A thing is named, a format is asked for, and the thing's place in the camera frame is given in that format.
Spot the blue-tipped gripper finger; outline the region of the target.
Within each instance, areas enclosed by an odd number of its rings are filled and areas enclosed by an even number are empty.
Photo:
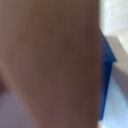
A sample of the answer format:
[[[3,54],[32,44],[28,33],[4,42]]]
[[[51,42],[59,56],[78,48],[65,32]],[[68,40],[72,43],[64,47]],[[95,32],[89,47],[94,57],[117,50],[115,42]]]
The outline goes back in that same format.
[[[101,46],[102,46],[102,78],[103,80],[102,80],[102,86],[101,86],[101,102],[100,102],[99,120],[102,120],[104,116],[112,65],[114,62],[116,62],[116,57],[114,56],[114,53],[104,35],[101,35]]]

